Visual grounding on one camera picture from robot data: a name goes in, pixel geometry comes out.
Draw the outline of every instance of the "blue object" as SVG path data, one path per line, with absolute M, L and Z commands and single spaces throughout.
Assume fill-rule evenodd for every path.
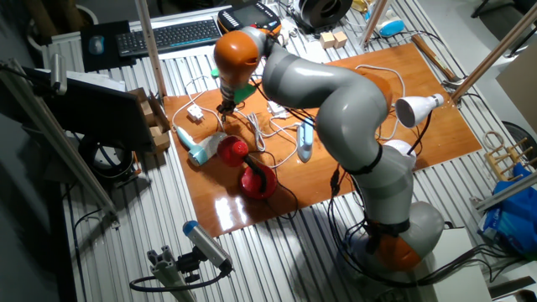
M 194 230 L 195 227 L 199 226 L 198 221 L 188 221 L 183 225 L 183 233 L 188 237 L 188 234 Z
M 179 140 L 189 149 L 188 158 L 196 165 L 201 166 L 209 160 L 207 153 L 199 144 L 194 143 L 194 139 L 181 127 L 176 126 Z
M 531 173 L 517 164 L 514 176 L 519 174 L 525 177 Z M 514 183 L 498 182 L 494 194 Z M 530 187 L 497 204 L 482 218 L 479 228 L 483 236 L 507 243 L 528 259 L 537 259 L 537 190 Z
M 371 10 L 369 10 L 366 15 L 366 21 L 371 17 Z M 392 8 L 389 8 L 386 11 L 385 19 L 381 18 L 381 22 L 377 24 L 376 29 L 378 34 L 383 37 L 391 37 L 394 34 L 398 34 L 404 30 L 404 22 L 395 14 Z
M 88 47 L 90 54 L 101 55 L 104 52 L 104 37 L 101 35 L 91 37 Z
M 297 154 L 299 159 L 306 163 L 311 158 L 311 153 L 313 151 L 313 119 L 308 117 L 306 118 L 298 128 L 296 132 L 296 137 L 298 141 Z
M 394 34 L 402 32 L 404 29 L 403 20 L 392 21 L 382 27 L 378 33 L 383 37 L 391 37 Z

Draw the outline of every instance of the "metal pole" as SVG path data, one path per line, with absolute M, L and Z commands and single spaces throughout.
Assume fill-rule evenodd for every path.
M 486 200 L 480 201 L 476 204 L 476 210 L 485 211 L 486 209 L 494 206 L 509 197 L 519 193 L 522 190 L 528 189 L 530 186 L 537 184 L 537 172 L 534 172 L 526 177 L 523 180 L 519 180 L 514 184 L 510 185 L 508 188 L 499 191 L 497 194 L 488 197 Z
M 373 8 L 371 18 L 369 18 L 368 24 L 366 24 L 366 28 L 363 30 L 362 37 L 360 38 L 359 44 L 363 49 L 367 48 L 369 40 L 371 39 L 371 35 L 373 34 L 375 27 L 377 26 L 378 20 L 386 14 L 386 8 L 389 7 L 388 2 L 391 2 L 391 0 L 375 1 L 375 6 Z
M 15 60 L 9 61 L 9 67 L 24 73 L 22 67 Z M 99 184 L 99 181 L 97 181 L 95 175 L 90 171 L 90 168 L 75 147 L 67 140 L 63 129 L 43 99 L 34 95 L 27 80 L 7 71 L 0 72 L 0 80 L 28 113 L 35 125 L 58 152 L 58 155 L 69 166 L 70 170 L 84 186 L 84 189 L 108 215 L 115 216 L 117 214 L 116 206 L 108 197 L 107 192 L 101 187 L 101 184 Z
M 157 88 L 159 88 L 159 96 L 167 96 L 168 94 L 166 93 L 164 77 L 162 76 L 162 70 L 160 69 L 159 51 L 157 50 L 157 43 L 154 40 L 153 28 L 151 27 L 151 17 L 149 17 L 148 3 L 145 0 L 135 0 L 135 2 L 136 9 L 138 10 L 138 17 L 140 18 L 140 23 L 142 24 L 145 44 L 148 46 L 151 66 L 153 66 L 154 79 L 157 81 Z
M 467 79 L 451 95 L 451 99 L 458 103 L 459 99 L 472 87 L 481 76 L 503 55 L 507 48 L 527 29 L 537 18 L 537 3 L 524 15 L 524 17 L 511 29 L 496 48 L 488 54 L 487 58 L 468 76 Z

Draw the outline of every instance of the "computer monitor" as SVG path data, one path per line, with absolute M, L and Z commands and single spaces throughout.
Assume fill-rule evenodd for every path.
M 50 85 L 50 73 L 23 69 L 36 81 Z M 90 135 L 102 145 L 127 151 L 155 150 L 143 109 L 133 94 L 68 79 L 63 96 L 44 96 L 44 101 L 64 130 Z

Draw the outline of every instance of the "wooden board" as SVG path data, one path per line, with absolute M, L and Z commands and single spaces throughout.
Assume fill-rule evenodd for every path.
M 461 114 L 413 44 L 375 51 L 331 63 L 331 65 L 350 69 L 354 69 L 360 64 L 388 67 L 398 71 L 404 79 L 407 96 L 431 96 L 435 93 L 441 93 L 446 99 L 442 108 L 433 111 L 429 129 L 422 140 L 423 147 L 419 146 L 416 149 L 420 153 L 416 169 L 423 169 L 454 159 L 481 148 Z M 368 69 L 360 69 L 359 72 L 368 77 L 370 75 L 383 77 L 388 85 L 381 88 L 385 95 L 392 95 L 393 102 L 402 95 L 399 78 L 394 73 Z M 177 109 L 188 101 L 188 96 L 166 97 L 164 108 L 168 117 L 172 118 Z M 201 107 L 216 110 L 216 106 L 221 101 L 220 92 L 214 90 L 206 91 L 203 96 L 196 100 L 196 103 Z M 267 112 L 266 100 L 259 93 L 246 100 L 242 112 L 245 114 L 255 112 L 259 125 L 265 133 L 271 133 L 276 129 L 274 126 L 269 126 L 271 115 Z M 214 133 L 218 124 L 212 114 L 208 112 L 204 112 L 204 114 L 202 122 L 193 123 L 187 118 L 187 112 L 184 110 L 177 114 L 175 122 L 199 143 L 203 138 Z M 276 121 L 282 127 L 297 122 L 295 118 Z M 395 121 L 395 114 L 391 114 L 383 123 L 381 131 L 384 137 L 391 134 Z M 226 122 L 226 131 L 228 134 L 244 138 L 250 150 L 255 150 L 253 133 L 248 121 L 243 117 L 229 117 Z M 289 130 L 289 134 L 295 137 L 296 131 Z M 415 130 L 399 126 L 394 138 L 412 144 L 417 138 L 417 133 Z M 198 222 L 212 236 L 218 236 L 294 211 L 295 199 L 288 191 L 279 187 L 274 196 L 268 200 L 268 205 L 264 201 L 248 200 L 241 195 L 238 188 L 238 180 L 243 168 L 229 168 L 218 157 L 210 159 L 209 162 L 197 168 L 188 160 L 187 150 L 175 134 L 174 141 L 185 172 Z M 274 154 L 277 161 L 285 159 L 295 149 L 289 137 L 284 133 L 266 138 L 265 143 L 267 150 Z M 266 164 L 274 164 L 272 158 L 267 154 L 259 157 Z M 314 150 L 308 163 L 300 162 L 295 154 L 278 167 L 277 171 L 280 183 L 296 194 L 299 207 L 302 208 L 330 198 L 329 179 L 336 165 L 336 161 L 326 152 L 315 134 Z M 350 180 L 343 181 L 340 194 L 348 193 L 351 190 Z

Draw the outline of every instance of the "power adapter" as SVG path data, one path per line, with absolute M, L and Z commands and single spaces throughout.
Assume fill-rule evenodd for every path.
M 203 118 L 203 112 L 201 112 L 201 108 L 196 104 L 186 108 L 186 111 L 192 122 L 197 122 Z

